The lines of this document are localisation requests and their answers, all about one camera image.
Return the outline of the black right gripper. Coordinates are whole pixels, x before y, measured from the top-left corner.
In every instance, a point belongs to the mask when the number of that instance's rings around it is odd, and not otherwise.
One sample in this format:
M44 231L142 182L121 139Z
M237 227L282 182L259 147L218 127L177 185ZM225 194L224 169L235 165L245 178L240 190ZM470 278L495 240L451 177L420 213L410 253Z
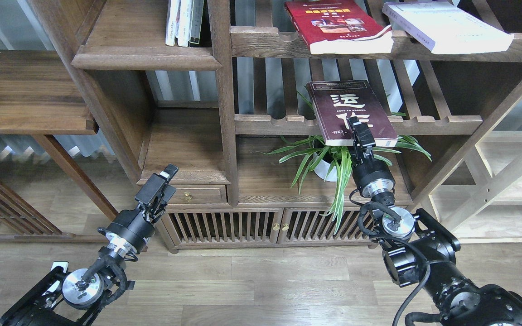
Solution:
M371 149L376 141L367 124L357 117L348 118L353 136L352 176L360 195L371 199L394 199L395 180L389 167L375 159Z

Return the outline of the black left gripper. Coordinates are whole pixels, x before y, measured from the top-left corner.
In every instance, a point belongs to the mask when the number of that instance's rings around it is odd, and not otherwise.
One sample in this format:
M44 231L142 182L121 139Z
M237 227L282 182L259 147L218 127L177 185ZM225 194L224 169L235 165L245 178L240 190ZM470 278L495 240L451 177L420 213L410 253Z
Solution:
M177 189L169 183L178 167L168 164L154 173L135 196L136 209L122 210L108 227L97 230L108 239L107 248L115 254L139 254L154 235L154 224L165 212Z

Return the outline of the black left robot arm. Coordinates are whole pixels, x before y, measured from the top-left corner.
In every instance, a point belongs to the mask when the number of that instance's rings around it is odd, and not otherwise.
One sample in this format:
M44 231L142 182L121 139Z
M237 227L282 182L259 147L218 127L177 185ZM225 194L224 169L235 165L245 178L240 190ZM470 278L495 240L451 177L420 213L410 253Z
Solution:
M107 305L133 289L125 262L137 261L154 235L154 225L176 192L170 181L177 172L170 164L154 173L136 194L137 207L121 211L108 227L98 229L108 245L89 268L52 268L0 318L0 326L89 326Z

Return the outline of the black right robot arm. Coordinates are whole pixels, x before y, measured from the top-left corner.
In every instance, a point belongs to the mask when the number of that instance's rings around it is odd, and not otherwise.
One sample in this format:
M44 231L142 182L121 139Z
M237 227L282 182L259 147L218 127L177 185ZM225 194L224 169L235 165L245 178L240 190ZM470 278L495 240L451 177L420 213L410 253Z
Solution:
M400 287L416 288L394 316L397 325L406 306L424 289L438 313L411 312L406 326L437 322L444 326L522 326L522 297L494 284L477 287L456 266L460 242L424 209L415 214L394 205L394 179L375 159L376 142L367 124L347 119L352 136L352 169L357 191L369 198L357 217L360 230L380 244L385 266Z

